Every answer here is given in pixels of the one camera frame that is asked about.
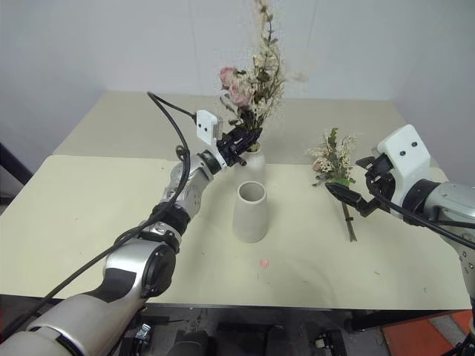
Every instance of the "white wall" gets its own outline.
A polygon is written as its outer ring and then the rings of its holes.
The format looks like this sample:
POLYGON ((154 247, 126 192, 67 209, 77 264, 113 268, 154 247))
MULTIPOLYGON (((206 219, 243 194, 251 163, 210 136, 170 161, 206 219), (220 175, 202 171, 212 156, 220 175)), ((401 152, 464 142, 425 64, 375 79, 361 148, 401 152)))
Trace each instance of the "white wall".
POLYGON ((450 179, 475 185, 475 1, 449 1, 396 96, 450 179))
MULTIPOLYGON (((249 64, 253 0, 0 0, 0 141, 32 170, 101 93, 216 95, 249 64)), ((391 99, 444 0, 270 0, 289 97, 391 99)))

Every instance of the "table surface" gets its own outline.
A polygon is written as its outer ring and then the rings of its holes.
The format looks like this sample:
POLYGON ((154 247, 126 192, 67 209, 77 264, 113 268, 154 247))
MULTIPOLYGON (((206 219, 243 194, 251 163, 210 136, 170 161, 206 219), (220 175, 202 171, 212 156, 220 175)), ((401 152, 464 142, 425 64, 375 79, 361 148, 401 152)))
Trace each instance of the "table surface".
MULTIPOLYGON (((0 293, 43 296, 136 225, 174 162, 49 157, 0 216, 0 293)), ((232 169, 203 194, 170 289, 157 303, 345 309, 468 309, 456 252, 427 229, 377 211, 355 215, 350 243, 339 202, 311 186, 308 165, 267 165, 270 224, 259 243, 232 234, 232 169), (261 260, 268 260, 264 268, 261 260)), ((355 168, 354 189, 367 191, 355 168)), ((435 180, 445 175, 433 168, 435 180)), ((96 288, 103 263, 59 293, 96 288)))
MULTIPOLYGON (((163 97, 192 112, 206 109, 225 122, 232 118, 216 96, 163 97)), ((169 110, 190 151, 202 151, 205 146, 197 139, 190 118, 169 110)), ((323 130, 339 127, 339 134, 360 134, 353 151, 356 159, 371 155, 378 142, 403 125, 405 121, 389 101, 285 99, 264 126, 262 149, 268 163, 307 164, 306 152, 320 143, 323 130)), ((146 94, 109 91, 54 153, 175 160, 174 148, 179 143, 168 120, 146 94)))

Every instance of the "orange floor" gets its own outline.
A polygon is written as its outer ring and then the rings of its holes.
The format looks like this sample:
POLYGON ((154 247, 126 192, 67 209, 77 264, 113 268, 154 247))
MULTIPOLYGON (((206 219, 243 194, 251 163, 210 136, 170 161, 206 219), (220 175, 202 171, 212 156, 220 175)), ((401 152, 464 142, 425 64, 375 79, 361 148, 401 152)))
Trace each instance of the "orange floor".
MULTIPOLYGON (((468 333, 471 311, 458 311, 451 316, 468 333)), ((391 356, 434 356, 452 349, 452 345, 429 320, 384 327, 383 332, 391 356)))

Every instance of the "white ceramic vase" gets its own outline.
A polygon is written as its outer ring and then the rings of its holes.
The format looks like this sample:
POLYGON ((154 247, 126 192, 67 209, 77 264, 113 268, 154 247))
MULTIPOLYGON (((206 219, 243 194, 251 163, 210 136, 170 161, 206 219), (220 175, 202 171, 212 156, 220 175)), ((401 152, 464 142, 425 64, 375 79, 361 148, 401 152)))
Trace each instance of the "white ceramic vase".
POLYGON ((244 182, 237 188, 232 230, 244 243, 256 243, 269 226, 267 190, 259 182, 244 182))
POLYGON ((264 184, 266 179, 266 157, 261 150, 261 144, 256 152, 244 152, 241 157, 246 160, 245 166, 235 165, 236 186, 244 182, 259 182, 264 184))

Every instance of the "black cable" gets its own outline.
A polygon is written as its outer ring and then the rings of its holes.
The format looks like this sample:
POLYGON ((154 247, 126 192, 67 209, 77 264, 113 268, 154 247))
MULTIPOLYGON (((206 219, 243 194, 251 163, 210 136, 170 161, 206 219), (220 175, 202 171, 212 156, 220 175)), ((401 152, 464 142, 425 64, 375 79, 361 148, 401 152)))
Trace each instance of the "black cable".
POLYGON ((453 356, 457 355, 459 352, 461 352, 469 343, 470 343, 470 334, 467 335, 467 337, 460 343, 459 345, 455 346, 453 349, 445 352, 442 354, 442 356, 453 356))
POLYGON ((116 251, 121 245, 129 241, 132 237, 137 236, 147 226, 157 223, 160 220, 160 218, 163 216, 163 213, 165 213, 173 204, 175 204, 178 196, 181 194, 182 190, 185 188, 186 182, 189 177, 189 172, 190 172, 190 153, 189 153, 188 145, 177 123, 173 120, 173 118, 168 113, 168 111, 158 101, 154 99, 153 95, 154 94, 152 93, 148 93, 148 96, 150 96, 151 99, 154 101, 154 103, 157 104, 158 108, 165 114, 165 116, 167 117, 167 119, 169 120, 173 128, 176 130, 177 135, 179 136, 180 141, 182 142, 182 145, 184 147, 184 152, 183 152, 184 157, 182 157, 183 170, 182 170, 180 182, 178 184, 177 190, 175 191, 173 197, 171 197, 171 199, 165 205, 163 205, 162 208, 160 208, 155 214, 151 215, 145 222, 119 235, 119 237, 116 239, 115 243, 111 247, 107 248, 106 250, 104 250, 103 252, 95 256, 95 258, 93 258, 92 260, 84 264, 83 267, 79 268, 77 271, 72 273, 71 276, 69 276, 67 279, 62 281, 55 289, 53 289, 48 294, 46 294, 46 296, 43 297, 35 306, 30 308, 28 311, 26 311, 23 314, 23 316, 17 318, 11 324, 7 325, 4 331, 1 333, 2 342, 8 339, 20 326, 22 326, 25 322, 28 321, 28 319, 30 319, 30 317, 32 317, 38 310, 40 310, 41 307, 49 303, 56 294, 58 294, 64 287, 66 287, 71 282, 73 282, 73 280, 75 280, 80 274, 88 270, 91 266, 99 262, 102 258, 116 251))
POLYGON ((189 111, 186 111, 185 109, 182 109, 182 108, 180 108, 180 107, 178 107, 178 106, 176 106, 176 105, 173 105, 173 104, 171 104, 170 102, 167 102, 166 100, 160 98, 158 95, 155 95, 155 94, 150 93, 150 92, 148 92, 147 94, 148 94, 148 96, 150 96, 151 98, 152 98, 152 96, 153 96, 154 99, 156 99, 156 100, 159 101, 159 102, 162 102, 163 104, 169 106, 170 108, 175 109, 176 111, 179 111, 179 112, 181 112, 181 113, 184 113, 185 115, 190 116, 190 117, 193 119, 193 121, 196 123, 196 115, 195 115, 195 114, 190 113, 189 111))
POLYGON ((430 222, 429 220, 427 220, 423 217, 420 217, 419 215, 414 214, 413 212, 408 211, 407 209, 404 209, 403 207, 401 207, 397 204, 394 204, 388 198, 386 198, 384 195, 382 195, 377 190, 377 188, 373 188, 373 186, 371 184, 371 178, 367 177, 366 180, 367 180, 367 187, 368 187, 370 193, 377 200, 379 200, 380 202, 385 204, 388 208, 391 208, 394 211, 397 211, 398 213, 404 215, 405 217, 408 217, 408 218, 418 222, 420 225, 422 225, 426 228, 429 228, 430 230, 436 232, 437 234, 441 234, 442 236, 447 237, 449 240, 452 240, 456 243, 464 245, 465 247, 468 247, 468 248, 471 248, 471 249, 475 250, 475 243, 472 243, 471 241, 468 241, 468 240, 464 239, 463 237, 461 237, 459 235, 455 235, 455 234, 441 228, 440 226, 430 222))
POLYGON ((457 228, 472 228, 475 229, 475 224, 472 222, 451 221, 451 220, 437 220, 434 221, 437 225, 442 226, 456 226, 457 228))

